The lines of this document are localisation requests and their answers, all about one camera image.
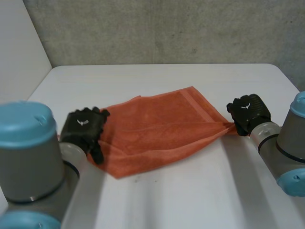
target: white wall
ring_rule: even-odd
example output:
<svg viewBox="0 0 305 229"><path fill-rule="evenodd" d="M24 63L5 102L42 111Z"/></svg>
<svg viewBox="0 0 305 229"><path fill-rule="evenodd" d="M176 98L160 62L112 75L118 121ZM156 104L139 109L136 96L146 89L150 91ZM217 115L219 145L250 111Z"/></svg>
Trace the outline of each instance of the white wall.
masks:
<svg viewBox="0 0 305 229"><path fill-rule="evenodd" d="M28 99L51 69L22 0L0 0L0 103Z"/></svg>

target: folded towel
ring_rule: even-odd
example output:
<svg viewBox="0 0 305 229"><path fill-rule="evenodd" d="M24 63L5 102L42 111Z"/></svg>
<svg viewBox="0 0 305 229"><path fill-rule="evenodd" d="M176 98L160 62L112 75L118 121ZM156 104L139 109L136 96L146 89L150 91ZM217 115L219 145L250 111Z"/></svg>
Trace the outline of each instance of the folded towel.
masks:
<svg viewBox="0 0 305 229"><path fill-rule="evenodd" d="M88 160L115 178L179 161L235 131L194 87L137 96L107 110L100 141L104 163L95 164L90 154Z"/></svg>

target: light blue joint cap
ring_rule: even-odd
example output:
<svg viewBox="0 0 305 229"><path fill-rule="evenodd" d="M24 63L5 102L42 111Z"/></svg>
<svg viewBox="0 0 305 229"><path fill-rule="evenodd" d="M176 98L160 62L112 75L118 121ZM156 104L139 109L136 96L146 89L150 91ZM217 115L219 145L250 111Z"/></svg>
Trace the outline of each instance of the light blue joint cap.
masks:
<svg viewBox="0 0 305 229"><path fill-rule="evenodd" d="M0 216L1 229L60 229L61 223L52 216L34 211L10 211Z"/></svg>
<svg viewBox="0 0 305 229"><path fill-rule="evenodd" d="M300 92L295 96L294 101L290 105L290 110L294 114L305 118L305 92Z"/></svg>
<svg viewBox="0 0 305 229"><path fill-rule="evenodd" d="M277 179L282 190L293 197L305 197L305 168L290 170Z"/></svg>
<svg viewBox="0 0 305 229"><path fill-rule="evenodd" d="M0 105L0 148L37 146L56 134L56 122L46 105L15 102Z"/></svg>

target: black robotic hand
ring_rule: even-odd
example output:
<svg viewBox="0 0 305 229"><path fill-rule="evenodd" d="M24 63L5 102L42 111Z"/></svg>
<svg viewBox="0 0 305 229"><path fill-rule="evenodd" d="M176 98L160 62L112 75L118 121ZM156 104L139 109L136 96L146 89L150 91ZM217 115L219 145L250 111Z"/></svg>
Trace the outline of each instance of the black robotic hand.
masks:
<svg viewBox="0 0 305 229"><path fill-rule="evenodd" d="M246 136L261 123L271 122L271 114L256 95L244 95L240 99L234 99L233 103L227 105L228 112L232 115L237 132Z"/></svg>
<svg viewBox="0 0 305 229"><path fill-rule="evenodd" d="M94 162L101 164L104 157L98 140L109 115L107 110L100 112L97 107L92 110L86 107L82 111L69 113L61 131L60 141L75 144L86 154L90 152Z"/></svg>

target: orange towel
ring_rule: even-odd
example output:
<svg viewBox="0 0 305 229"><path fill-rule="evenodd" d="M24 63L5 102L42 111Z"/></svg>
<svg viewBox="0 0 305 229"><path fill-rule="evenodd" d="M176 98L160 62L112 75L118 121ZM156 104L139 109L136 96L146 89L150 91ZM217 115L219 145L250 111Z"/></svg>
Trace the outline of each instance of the orange towel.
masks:
<svg viewBox="0 0 305 229"><path fill-rule="evenodd" d="M194 88L107 107L96 165L121 178L184 159L234 129ZM88 160L94 164L90 154Z"/></svg>

